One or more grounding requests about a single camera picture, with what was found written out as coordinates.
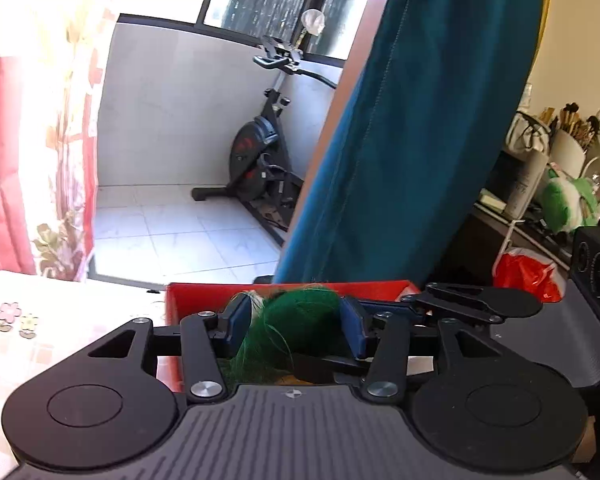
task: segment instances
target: blue curtain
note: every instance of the blue curtain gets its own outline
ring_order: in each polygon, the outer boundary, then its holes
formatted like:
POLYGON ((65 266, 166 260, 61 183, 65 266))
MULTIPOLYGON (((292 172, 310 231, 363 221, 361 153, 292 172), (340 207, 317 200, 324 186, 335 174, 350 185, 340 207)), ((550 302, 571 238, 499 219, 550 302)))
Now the blue curtain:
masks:
POLYGON ((426 280, 500 151, 541 11, 387 1, 275 282, 426 280))

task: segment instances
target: green fuzzy object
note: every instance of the green fuzzy object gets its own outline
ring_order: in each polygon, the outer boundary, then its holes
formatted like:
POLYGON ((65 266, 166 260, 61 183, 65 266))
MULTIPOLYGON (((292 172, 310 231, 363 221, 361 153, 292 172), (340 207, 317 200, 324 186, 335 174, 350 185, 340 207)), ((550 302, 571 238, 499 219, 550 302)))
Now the green fuzzy object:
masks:
POLYGON ((221 363, 227 386, 273 384, 289 370, 289 356, 325 354, 340 335, 340 298, 311 285, 264 301, 235 358, 221 363))
POLYGON ((598 201, 585 178, 552 178, 542 192, 540 204, 544 221, 554 233, 569 233, 581 225, 598 223, 598 201))

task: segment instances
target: floral tablecloth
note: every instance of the floral tablecloth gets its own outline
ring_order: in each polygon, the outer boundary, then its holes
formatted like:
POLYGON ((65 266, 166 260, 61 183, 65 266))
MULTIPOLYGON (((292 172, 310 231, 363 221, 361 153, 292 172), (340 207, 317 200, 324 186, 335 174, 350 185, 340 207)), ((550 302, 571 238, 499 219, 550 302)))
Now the floral tablecloth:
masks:
MULTIPOLYGON (((164 325, 164 294, 0 271, 0 416, 20 384, 135 317, 164 325)), ((163 377, 166 364, 158 361, 163 377)), ((0 425, 0 478, 14 467, 0 425)))

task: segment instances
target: beige wall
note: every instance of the beige wall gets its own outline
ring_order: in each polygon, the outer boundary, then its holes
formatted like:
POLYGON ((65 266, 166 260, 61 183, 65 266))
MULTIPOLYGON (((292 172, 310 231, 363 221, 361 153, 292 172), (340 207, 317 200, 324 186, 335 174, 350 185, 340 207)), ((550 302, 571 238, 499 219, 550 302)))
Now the beige wall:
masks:
POLYGON ((532 113, 574 101, 581 115, 600 110, 600 0, 551 0, 529 81, 532 113))

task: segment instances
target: floral curtain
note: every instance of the floral curtain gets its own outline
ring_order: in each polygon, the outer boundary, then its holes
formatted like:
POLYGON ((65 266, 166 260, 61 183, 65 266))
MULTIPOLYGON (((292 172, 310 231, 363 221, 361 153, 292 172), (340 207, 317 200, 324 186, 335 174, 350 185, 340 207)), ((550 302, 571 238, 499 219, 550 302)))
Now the floral curtain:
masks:
POLYGON ((111 0, 0 0, 0 269, 81 280, 111 0))

